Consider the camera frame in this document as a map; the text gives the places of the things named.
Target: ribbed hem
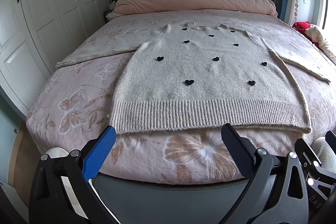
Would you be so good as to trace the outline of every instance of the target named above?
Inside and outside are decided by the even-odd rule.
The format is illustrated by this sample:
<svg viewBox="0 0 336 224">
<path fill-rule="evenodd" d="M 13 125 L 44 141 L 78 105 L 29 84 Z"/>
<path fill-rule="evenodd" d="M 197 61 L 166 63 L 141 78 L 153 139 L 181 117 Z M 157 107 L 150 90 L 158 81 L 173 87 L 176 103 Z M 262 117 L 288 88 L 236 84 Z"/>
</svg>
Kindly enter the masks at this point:
<svg viewBox="0 0 336 224">
<path fill-rule="evenodd" d="M 247 128 L 311 131 L 306 108 L 264 99 L 113 101 L 110 116 L 117 134 L 211 128 L 227 122 Z"/>
</svg>

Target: window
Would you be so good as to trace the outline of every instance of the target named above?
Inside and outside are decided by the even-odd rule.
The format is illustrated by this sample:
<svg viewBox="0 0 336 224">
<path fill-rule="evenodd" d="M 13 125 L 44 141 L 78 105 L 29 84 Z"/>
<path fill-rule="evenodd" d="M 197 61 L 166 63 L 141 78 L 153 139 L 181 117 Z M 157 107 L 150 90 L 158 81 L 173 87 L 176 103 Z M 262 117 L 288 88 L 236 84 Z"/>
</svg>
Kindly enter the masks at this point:
<svg viewBox="0 0 336 224">
<path fill-rule="evenodd" d="M 332 31 L 336 27 L 336 0 L 326 0 L 325 13 L 322 28 L 327 37 L 334 37 Z"/>
</svg>

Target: pillow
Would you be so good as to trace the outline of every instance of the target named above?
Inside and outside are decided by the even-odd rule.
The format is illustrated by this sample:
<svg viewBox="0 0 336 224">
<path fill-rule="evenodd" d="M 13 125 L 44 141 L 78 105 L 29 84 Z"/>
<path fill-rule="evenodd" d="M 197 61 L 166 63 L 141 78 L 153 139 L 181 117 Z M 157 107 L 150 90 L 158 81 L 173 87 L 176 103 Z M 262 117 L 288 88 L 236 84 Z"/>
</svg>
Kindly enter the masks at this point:
<svg viewBox="0 0 336 224">
<path fill-rule="evenodd" d="M 308 29 L 305 30 L 305 34 L 311 38 L 315 43 L 319 44 L 320 50 L 336 65 L 336 41 L 333 37 L 325 36 L 324 30 L 317 25 L 311 24 Z"/>
</svg>

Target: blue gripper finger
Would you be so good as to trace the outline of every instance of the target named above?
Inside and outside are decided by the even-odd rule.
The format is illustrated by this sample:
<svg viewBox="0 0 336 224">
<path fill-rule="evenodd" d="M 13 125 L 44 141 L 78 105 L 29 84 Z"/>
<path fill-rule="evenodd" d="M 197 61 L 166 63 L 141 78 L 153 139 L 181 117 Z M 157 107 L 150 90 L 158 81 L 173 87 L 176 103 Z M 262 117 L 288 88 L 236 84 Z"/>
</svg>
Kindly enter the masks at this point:
<svg viewBox="0 0 336 224">
<path fill-rule="evenodd" d="M 99 136 L 96 144 L 83 160 L 83 177 L 85 181 L 95 178 L 116 141 L 116 130 L 108 126 Z"/>
</svg>

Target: butterfly pattern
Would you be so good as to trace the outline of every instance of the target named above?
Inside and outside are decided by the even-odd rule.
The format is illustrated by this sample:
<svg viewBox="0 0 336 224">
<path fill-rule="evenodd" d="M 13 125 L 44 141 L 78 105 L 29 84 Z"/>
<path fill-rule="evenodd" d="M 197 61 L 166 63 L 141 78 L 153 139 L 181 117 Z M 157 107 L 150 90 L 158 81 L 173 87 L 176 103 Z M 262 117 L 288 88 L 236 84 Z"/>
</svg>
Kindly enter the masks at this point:
<svg viewBox="0 0 336 224">
<path fill-rule="evenodd" d="M 126 32 L 136 35 L 140 30 L 190 21 L 198 25 L 214 27 L 222 23 L 245 29 L 320 62 L 322 68 L 328 66 L 326 57 L 277 18 L 225 10 L 118 17 L 89 37 L 81 47 L 94 47 L 99 39 L 122 36 Z M 256 25 L 262 25 L 262 28 L 256 28 Z M 131 52 L 102 57 L 63 67 L 54 73 L 26 119 L 27 128 L 41 153 L 52 147 L 62 147 L 67 151 L 81 149 L 87 141 L 98 137 L 108 125 L 115 84 L 131 57 Z M 321 83 L 298 68 L 288 67 L 308 102 L 313 131 L 303 137 L 311 144 L 327 130 L 334 129 L 336 88 L 332 83 Z M 281 156 L 293 150 L 296 139 L 302 137 L 290 131 L 261 128 L 238 128 L 237 132 L 247 137 L 255 147 L 263 147 L 269 153 Z M 100 171 L 131 180 L 170 184 L 214 183 L 241 177 L 221 142 L 220 128 L 123 134 L 117 137 Z"/>
</svg>

